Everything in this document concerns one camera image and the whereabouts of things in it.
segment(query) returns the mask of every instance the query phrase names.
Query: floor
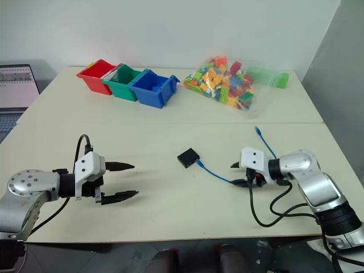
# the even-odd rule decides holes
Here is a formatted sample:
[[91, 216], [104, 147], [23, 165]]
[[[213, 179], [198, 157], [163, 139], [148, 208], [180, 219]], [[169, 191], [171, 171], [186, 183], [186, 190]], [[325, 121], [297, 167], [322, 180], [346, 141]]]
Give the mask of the floor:
[[[237, 247], [246, 257], [252, 272], [265, 273], [268, 269], [298, 273], [334, 272], [330, 261], [311, 250], [305, 241], [288, 243], [273, 249], [267, 238], [242, 238], [115, 243], [98, 245], [95, 247], [98, 252], [29, 243], [21, 273], [144, 272], [158, 251], [170, 248], [178, 249], [182, 273], [218, 273], [214, 249], [223, 243]], [[23, 261], [23, 257], [19, 258], [15, 272], [18, 272]]]

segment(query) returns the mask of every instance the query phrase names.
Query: plastic storage bin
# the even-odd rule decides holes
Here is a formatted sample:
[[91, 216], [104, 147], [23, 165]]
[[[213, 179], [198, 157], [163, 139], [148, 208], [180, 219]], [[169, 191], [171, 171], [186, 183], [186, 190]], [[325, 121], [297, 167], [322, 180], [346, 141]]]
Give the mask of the plastic storage bin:
[[100, 59], [78, 73], [77, 77], [83, 79], [92, 91], [105, 95], [111, 95], [112, 92], [110, 91], [110, 88], [103, 84], [101, 79], [115, 67], [117, 66], [109, 64], [106, 61]]
[[176, 92], [179, 79], [172, 75], [169, 78], [158, 76], [150, 69], [143, 73], [130, 85], [136, 97], [142, 104], [163, 108], [167, 101]]
[[111, 79], [103, 79], [102, 82], [109, 86], [115, 97], [136, 101], [137, 97], [134, 91], [130, 90], [130, 85], [138, 79], [141, 73], [142, 71], [133, 70], [126, 64], [123, 64], [117, 69], [117, 72]]

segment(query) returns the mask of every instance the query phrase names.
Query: laptop screen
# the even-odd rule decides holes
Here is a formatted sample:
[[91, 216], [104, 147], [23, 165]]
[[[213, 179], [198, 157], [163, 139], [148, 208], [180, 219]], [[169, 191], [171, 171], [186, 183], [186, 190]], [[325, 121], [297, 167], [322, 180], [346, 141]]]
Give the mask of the laptop screen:
[[38, 96], [28, 64], [0, 65], [0, 109], [27, 108]]

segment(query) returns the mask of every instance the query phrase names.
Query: small black device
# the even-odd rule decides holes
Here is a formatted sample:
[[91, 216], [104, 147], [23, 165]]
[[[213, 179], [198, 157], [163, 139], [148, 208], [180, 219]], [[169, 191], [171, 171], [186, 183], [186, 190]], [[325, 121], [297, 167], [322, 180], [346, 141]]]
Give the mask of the small black device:
[[194, 162], [196, 162], [197, 159], [200, 159], [200, 156], [192, 149], [188, 149], [186, 152], [180, 154], [177, 156], [178, 161], [185, 167], [188, 168], [191, 166]]

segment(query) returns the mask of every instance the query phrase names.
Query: laptop keyboard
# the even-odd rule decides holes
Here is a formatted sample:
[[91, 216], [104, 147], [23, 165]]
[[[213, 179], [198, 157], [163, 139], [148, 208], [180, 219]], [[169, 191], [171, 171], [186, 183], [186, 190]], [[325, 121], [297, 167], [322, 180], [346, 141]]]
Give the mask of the laptop keyboard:
[[21, 114], [0, 115], [0, 132], [10, 132], [16, 125], [16, 121]]

